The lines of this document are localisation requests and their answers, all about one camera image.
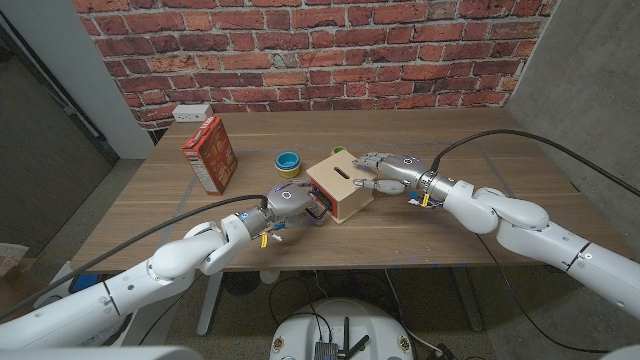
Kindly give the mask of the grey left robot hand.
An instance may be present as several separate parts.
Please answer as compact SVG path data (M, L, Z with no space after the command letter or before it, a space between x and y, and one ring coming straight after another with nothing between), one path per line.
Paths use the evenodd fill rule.
M287 229L302 225L322 226L325 219L315 219L313 212L320 215L322 207L310 194L308 182L294 180L274 185L266 194L268 221L283 222Z

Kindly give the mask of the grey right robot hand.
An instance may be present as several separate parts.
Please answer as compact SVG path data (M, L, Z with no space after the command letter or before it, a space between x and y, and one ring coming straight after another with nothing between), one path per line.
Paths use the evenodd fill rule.
M418 158L403 154L369 152L355 159L353 164L387 176L387 179L382 180L354 179L353 183L356 186L390 195L402 194L408 186L426 189L424 180L429 170Z

